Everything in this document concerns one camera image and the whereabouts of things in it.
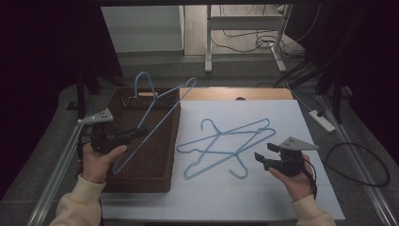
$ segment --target metal frame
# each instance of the metal frame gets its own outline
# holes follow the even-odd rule
[[[95,100],[88,99],[88,114],[91,113],[93,107],[95,106]],[[83,124],[77,124],[72,131],[71,138],[66,144],[62,155],[59,157],[56,167],[48,180],[46,187],[40,195],[40,198],[32,211],[32,215],[27,221],[26,225],[42,225],[47,217],[47,213],[53,203],[56,193],[64,180],[65,173],[68,166],[71,163],[72,157],[76,150],[76,143],[79,137],[80,131],[83,128]]]
[[[281,73],[287,72],[279,52],[279,43],[284,34],[285,26],[292,5],[285,5],[282,16],[212,16],[212,5],[207,5],[207,31],[205,50],[205,72],[212,72],[212,40],[213,30],[272,30],[278,31],[276,40],[270,49]]]
[[[341,142],[347,142],[350,143],[351,139],[348,134],[346,134],[346,131],[344,127],[339,124],[335,118],[333,117],[332,113],[330,112],[331,105],[329,103],[329,99],[326,95],[319,96],[318,98],[321,100],[323,106],[327,109],[326,113],[328,118],[332,121],[334,124],[335,128],[337,128],[338,132],[338,137]],[[357,173],[358,177],[360,180],[370,183],[370,184],[375,184],[375,181],[368,171],[368,168],[364,165],[362,162],[359,154],[357,152],[354,152],[354,147],[347,147],[348,152],[346,154],[348,155],[349,160],[351,161],[353,168],[355,169],[355,172]],[[381,218],[381,221],[384,223],[384,225],[398,225],[398,221],[396,220],[395,216],[393,215],[393,212],[390,208],[390,205],[388,204],[387,200],[384,197],[384,194],[382,193],[381,189],[379,187],[375,186],[364,186],[364,190],[366,193],[369,195],[370,201],[372,202],[373,206],[375,207],[376,212],[378,213],[379,217]]]

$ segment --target power strip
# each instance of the power strip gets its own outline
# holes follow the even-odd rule
[[[325,129],[328,133],[335,130],[335,127],[331,123],[329,123],[329,121],[327,121],[323,116],[320,116],[320,117],[317,116],[316,110],[309,112],[309,115],[315,121],[317,121],[317,123],[319,123],[319,125],[321,125],[323,127],[323,129]]]

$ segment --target person's left hand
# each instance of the person's left hand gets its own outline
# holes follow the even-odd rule
[[[83,171],[82,178],[92,183],[105,182],[109,165],[127,150],[126,145],[119,146],[108,154],[96,153],[91,147],[91,142],[83,145]]]

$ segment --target woven basket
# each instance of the woven basket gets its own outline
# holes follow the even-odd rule
[[[156,89],[158,95],[170,89]],[[139,93],[151,93],[150,89],[139,89]],[[152,103],[152,96],[134,98],[133,88],[116,88],[109,103],[118,129],[135,128]],[[162,120],[179,101],[176,89],[156,101],[143,125],[149,132]],[[174,149],[180,120],[180,105],[166,117],[151,137],[137,151],[128,164],[117,174],[108,172],[104,192],[162,193],[170,191]],[[118,167],[138,147],[146,136],[135,139],[123,155]]]

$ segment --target metal stand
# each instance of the metal stand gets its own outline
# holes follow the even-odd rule
[[[282,16],[212,16],[212,5],[207,6],[207,36],[205,51],[205,72],[212,72],[212,39],[213,30],[274,30],[278,31],[271,48],[274,59],[281,73],[287,72],[279,52],[279,43],[284,34],[285,26],[292,5],[286,5]]]

